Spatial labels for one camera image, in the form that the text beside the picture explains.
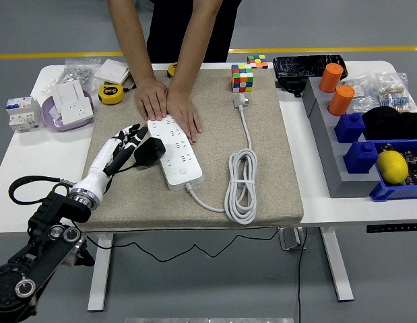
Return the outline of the person's left hand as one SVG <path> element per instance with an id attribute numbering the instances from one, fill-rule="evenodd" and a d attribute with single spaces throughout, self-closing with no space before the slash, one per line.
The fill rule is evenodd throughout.
<path id="1" fill-rule="evenodd" d="M 189 92 L 170 86 L 166 96 L 166 110 L 186 134 L 190 144 L 196 143 L 197 134 L 202 133 L 203 129 L 198 111 L 189 99 Z"/>

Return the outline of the person's right hand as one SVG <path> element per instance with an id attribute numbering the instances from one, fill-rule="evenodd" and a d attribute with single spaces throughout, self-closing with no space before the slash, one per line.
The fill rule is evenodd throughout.
<path id="1" fill-rule="evenodd" d="M 162 120 L 167 115 L 167 87 L 155 79 L 139 82 L 135 101 L 144 120 Z"/>

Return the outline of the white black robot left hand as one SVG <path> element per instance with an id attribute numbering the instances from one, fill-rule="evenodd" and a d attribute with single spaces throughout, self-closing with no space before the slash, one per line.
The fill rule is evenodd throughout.
<path id="1" fill-rule="evenodd" d="M 91 210 L 96 209 L 103 200 L 108 183 L 128 161 L 147 132 L 147 127 L 134 124 L 108 139 L 94 158 L 87 176 L 73 186 L 69 197 Z"/>

